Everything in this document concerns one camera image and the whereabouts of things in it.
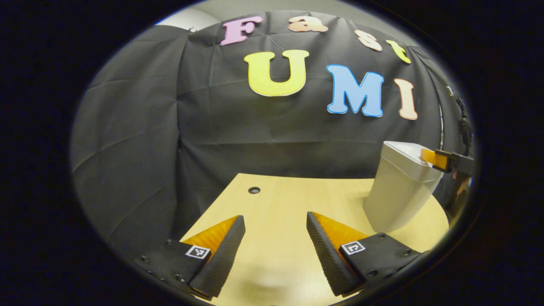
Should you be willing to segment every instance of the black cloth backdrop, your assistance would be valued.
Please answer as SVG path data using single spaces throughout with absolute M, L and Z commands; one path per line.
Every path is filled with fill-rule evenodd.
M 383 141 L 437 149 L 442 133 L 444 150 L 464 151 L 460 110 L 446 89 L 456 86 L 421 47 L 328 14 L 274 11 L 235 19 L 255 15 L 263 21 L 248 39 L 227 46 L 219 45 L 222 23 L 190 36 L 153 26 L 89 84 L 72 131 L 73 179 L 89 219 L 121 254 L 133 258 L 167 237 L 180 238 L 238 173 L 373 178 Z M 306 15 L 329 30 L 288 29 L 289 18 Z M 363 46 L 356 29 L 375 36 L 383 51 Z M 385 40 L 406 49 L 412 63 Z M 281 53 L 293 49 L 310 53 L 305 86 L 289 96 L 253 92 L 244 57 L 274 52 L 270 75 L 282 82 L 289 61 Z M 357 82 L 369 71 L 381 74 L 383 116 L 327 112 L 330 64 L 349 67 Z M 395 78 L 414 85 L 417 120 L 400 117 Z M 449 177 L 435 191 L 441 204 Z

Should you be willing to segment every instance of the pink letter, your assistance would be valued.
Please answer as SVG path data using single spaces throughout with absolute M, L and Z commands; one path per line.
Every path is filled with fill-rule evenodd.
M 225 32 L 225 39 L 221 42 L 221 46 L 234 44 L 235 42 L 241 42 L 248 39 L 247 36 L 242 35 L 242 31 L 249 34 L 255 29 L 254 22 L 263 21 L 263 17 L 254 16 L 244 19 L 238 19 L 234 21 L 225 22 L 223 26 L 227 28 Z

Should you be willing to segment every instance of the blue letter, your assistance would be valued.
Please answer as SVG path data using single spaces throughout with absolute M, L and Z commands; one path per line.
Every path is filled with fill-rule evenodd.
M 333 93 L 332 103 L 327 106 L 329 113 L 345 114 L 348 106 L 344 102 L 344 95 L 348 97 L 349 105 L 353 113 L 357 113 L 365 99 L 367 102 L 363 107 L 363 114 L 370 117 L 381 117 L 384 112 L 381 110 L 381 84 L 384 77 L 375 73 L 367 72 L 361 85 L 348 67 L 342 65 L 329 65 L 327 70 L 332 74 Z

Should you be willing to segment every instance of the plastic bin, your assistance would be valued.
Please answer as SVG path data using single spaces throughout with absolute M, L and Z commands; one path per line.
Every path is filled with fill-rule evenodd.
M 421 159 L 424 146 L 385 141 L 368 198 L 363 203 L 376 232 L 388 232 L 408 223 L 429 200 L 443 172 Z

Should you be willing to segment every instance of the table surface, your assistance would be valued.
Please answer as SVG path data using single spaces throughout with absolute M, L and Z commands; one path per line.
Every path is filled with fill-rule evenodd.
M 306 230 L 306 214 L 314 211 L 374 235 L 363 210 L 373 181 L 238 174 L 180 240 L 244 216 L 246 232 L 230 274 L 219 297 L 208 303 L 330 305 L 349 298 L 332 293 Z M 261 191 L 251 194 L 251 187 Z M 431 197 L 408 224 L 387 234 L 423 252 L 448 229 L 444 210 Z

